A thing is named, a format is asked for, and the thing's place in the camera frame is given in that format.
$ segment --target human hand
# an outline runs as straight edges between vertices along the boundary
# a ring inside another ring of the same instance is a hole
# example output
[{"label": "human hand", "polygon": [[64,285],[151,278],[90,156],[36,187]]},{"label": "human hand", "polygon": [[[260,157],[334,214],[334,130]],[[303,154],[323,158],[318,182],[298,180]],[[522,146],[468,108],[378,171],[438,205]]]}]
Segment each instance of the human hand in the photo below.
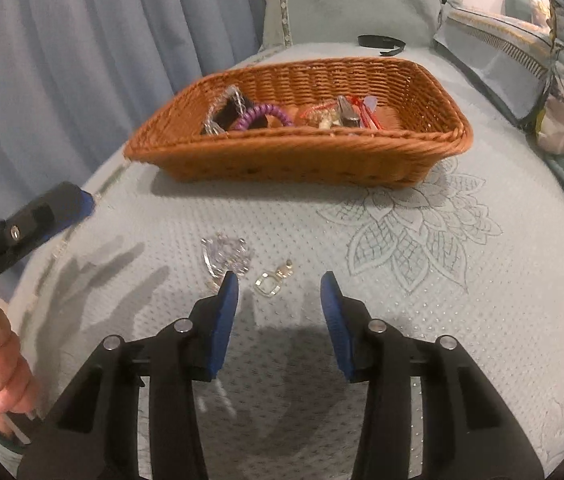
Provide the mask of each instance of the human hand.
[{"label": "human hand", "polygon": [[12,435],[3,413],[28,413],[38,401],[40,387],[20,353],[20,338],[0,309],[0,432]]}]

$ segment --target purple coil hair tie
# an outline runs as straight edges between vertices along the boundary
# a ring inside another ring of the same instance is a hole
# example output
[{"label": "purple coil hair tie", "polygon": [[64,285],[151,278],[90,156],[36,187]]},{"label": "purple coil hair tie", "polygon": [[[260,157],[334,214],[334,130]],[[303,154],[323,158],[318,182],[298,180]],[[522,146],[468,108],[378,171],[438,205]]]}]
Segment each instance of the purple coil hair tie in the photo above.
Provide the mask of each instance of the purple coil hair tie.
[{"label": "purple coil hair tie", "polygon": [[255,119],[264,116],[273,116],[280,119],[282,126],[293,126],[293,121],[282,111],[282,108],[276,105],[255,105],[249,108],[238,119],[235,129],[241,132],[246,131]]}]

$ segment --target curtain fold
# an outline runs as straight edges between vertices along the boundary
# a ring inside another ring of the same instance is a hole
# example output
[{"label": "curtain fold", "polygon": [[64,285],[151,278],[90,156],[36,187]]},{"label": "curtain fold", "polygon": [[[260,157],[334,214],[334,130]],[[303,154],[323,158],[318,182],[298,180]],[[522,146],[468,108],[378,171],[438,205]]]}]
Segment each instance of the curtain fold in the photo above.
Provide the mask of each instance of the curtain fold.
[{"label": "curtain fold", "polygon": [[264,0],[0,0],[0,218],[82,184],[175,92],[257,52],[263,22]]}]

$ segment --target black strap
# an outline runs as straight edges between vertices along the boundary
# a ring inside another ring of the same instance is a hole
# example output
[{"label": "black strap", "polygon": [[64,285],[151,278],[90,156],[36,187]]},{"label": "black strap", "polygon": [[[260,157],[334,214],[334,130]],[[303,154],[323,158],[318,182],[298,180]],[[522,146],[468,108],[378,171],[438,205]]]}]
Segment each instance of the black strap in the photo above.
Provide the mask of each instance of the black strap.
[{"label": "black strap", "polygon": [[382,57],[393,57],[404,51],[406,43],[402,40],[389,38],[388,36],[376,36],[375,34],[365,34],[358,36],[358,44],[369,48],[387,49],[386,52],[380,52]]}]

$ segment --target flower pattern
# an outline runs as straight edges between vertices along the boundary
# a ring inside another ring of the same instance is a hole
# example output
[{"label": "flower pattern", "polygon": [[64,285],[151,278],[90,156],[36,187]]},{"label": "flower pattern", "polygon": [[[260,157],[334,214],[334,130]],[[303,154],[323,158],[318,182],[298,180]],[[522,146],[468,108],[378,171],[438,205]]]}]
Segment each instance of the flower pattern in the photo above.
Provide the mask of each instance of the flower pattern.
[{"label": "flower pattern", "polygon": [[456,170],[457,159],[448,158],[414,188],[361,189],[318,211],[330,222],[358,227],[348,245],[351,275],[387,264],[408,292],[432,270],[466,287],[464,245],[484,245],[502,230],[473,196],[484,180]]}]

